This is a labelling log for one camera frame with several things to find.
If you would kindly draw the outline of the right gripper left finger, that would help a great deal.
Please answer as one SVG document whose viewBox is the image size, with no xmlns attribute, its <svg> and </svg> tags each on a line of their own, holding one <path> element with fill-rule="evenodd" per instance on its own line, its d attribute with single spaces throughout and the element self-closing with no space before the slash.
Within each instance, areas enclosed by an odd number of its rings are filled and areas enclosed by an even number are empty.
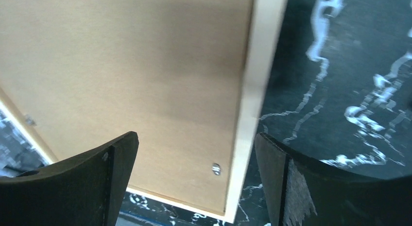
<svg viewBox="0 0 412 226">
<path fill-rule="evenodd" d="M 0 179 L 3 226 L 113 226 L 138 151 L 127 132 L 97 148 Z"/>
</svg>

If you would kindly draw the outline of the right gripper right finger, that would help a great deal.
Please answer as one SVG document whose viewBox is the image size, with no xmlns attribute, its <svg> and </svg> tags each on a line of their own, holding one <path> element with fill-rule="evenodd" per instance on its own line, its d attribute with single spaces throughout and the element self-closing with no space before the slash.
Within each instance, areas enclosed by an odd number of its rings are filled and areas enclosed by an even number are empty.
<svg viewBox="0 0 412 226">
<path fill-rule="evenodd" d="M 300 153 L 266 133 L 255 151 L 274 226 L 409 226 L 412 178 L 355 174 Z"/>
</svg>

